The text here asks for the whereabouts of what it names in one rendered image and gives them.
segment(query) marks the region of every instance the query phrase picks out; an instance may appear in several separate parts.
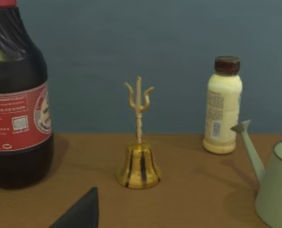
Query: golden bell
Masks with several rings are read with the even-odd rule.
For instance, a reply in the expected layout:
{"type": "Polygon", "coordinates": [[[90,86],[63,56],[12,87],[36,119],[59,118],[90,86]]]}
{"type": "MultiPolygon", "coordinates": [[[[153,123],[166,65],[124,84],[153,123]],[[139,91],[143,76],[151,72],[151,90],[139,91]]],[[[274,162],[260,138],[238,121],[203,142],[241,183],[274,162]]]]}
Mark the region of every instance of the golden bell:
{"type": "Polygon", "coordinates": [[[121,185],[129,189],[147,189],[157,185],[161,176],[148,143],[128,144],[124,166],[117,173],[121,185]]]}

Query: barcode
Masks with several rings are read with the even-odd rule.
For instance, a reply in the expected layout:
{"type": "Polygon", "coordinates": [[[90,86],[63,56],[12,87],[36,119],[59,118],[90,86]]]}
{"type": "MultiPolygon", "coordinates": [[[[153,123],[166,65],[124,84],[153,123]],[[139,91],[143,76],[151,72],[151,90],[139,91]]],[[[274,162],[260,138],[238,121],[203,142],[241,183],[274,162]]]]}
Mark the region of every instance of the barcode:
{"type": "Polygon", "coordinates": [[[12,127],[14,131],[25,130],[28,128],[27,116],[20,116],[12,118],[12,127]]]}
{"type": "Polygon", "coordinates": [[[213,121],[213,137],[220,137],[221,133],[221,123],[213,121]]]}

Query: light green watering can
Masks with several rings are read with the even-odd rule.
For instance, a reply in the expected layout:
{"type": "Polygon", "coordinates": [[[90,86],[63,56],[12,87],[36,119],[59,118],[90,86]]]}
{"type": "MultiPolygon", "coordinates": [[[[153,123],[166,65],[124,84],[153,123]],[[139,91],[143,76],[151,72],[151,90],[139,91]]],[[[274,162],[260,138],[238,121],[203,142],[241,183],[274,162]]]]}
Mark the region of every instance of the light green watering can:
{"type": "Polygon", "coordinates": [[[273,148],[273,154],[265,170],[247,133],[250,120],[231,129],[240,133],[249,154],[260,188],[255,201],[259,217],[272,228],[282,228],[282,142],[273,148]]]}

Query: red label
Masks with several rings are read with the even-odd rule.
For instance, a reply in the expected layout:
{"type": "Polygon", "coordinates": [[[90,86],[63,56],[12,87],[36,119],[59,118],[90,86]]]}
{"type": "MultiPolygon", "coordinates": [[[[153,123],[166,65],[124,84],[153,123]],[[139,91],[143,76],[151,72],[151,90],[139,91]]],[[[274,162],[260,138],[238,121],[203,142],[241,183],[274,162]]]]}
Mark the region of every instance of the red label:
{"type": "Polygon", "coordinates": [[[0,152],[36,146],[51,133],[47,83],[0,95],[0,152]]]}

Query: wooden table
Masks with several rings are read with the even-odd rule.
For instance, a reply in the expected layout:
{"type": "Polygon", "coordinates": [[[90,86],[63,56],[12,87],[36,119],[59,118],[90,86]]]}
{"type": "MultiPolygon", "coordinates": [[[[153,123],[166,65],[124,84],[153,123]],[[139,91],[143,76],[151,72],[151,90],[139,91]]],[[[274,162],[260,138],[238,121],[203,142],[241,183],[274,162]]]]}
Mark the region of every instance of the wooden table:
{"type": "MultiPolygon", "coordinates": [[[[282,135],[252,135],[264,164],[282,135]]],[[[58,134],[49,176],[0,190],[0,228],[47,228],[97,186],[100,228],[267,228],[253,207],[258,184],[240,136],[230,155],[213,155],[200,135],[149,135],[162,182],[129,190],[115,181],[132,135],[58,134]]]]}

